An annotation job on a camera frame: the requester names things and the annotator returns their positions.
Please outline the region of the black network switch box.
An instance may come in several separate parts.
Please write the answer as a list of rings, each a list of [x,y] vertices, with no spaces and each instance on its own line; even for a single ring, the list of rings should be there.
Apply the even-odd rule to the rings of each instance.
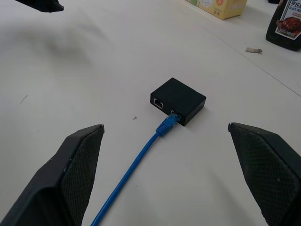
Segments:
[[[150,103],[163,113],[179,116],[178,123],[186,126],[204,107],[206,96],[175,78],[166,81],[150,94]]]

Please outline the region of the yellow cardboard carton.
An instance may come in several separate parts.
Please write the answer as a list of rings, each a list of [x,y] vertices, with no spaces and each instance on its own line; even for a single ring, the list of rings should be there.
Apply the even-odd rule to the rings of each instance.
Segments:
[[[203,11],[225,20],[240,16],[246,6],[247,0],[186,0],[188,3]]]

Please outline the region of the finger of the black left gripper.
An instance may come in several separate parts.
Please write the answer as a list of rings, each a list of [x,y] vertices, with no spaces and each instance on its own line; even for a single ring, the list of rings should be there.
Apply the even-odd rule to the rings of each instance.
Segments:
[[[40,12],[61,12],[64,11],[58,0],[15,0]]]

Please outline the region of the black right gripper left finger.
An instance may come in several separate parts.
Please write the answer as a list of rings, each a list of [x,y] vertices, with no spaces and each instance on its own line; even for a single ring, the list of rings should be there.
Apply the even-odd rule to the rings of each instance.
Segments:
[[[0,226],[81,226],[103,135],[101,124],[69,135],[37,170]]]

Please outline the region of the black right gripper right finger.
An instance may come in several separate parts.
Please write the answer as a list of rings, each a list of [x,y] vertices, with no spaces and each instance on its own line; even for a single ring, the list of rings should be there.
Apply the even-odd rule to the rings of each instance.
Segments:
[[[276,133],[236,122],[228,131],[268,226],[301,226],[301,156]]]

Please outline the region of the dark black pepper sauce bottle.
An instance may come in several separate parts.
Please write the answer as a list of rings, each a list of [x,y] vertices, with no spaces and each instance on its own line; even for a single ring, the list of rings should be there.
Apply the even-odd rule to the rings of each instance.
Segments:
[[[266,40],[289,50],[301,50],[301,0],[279,1]]]

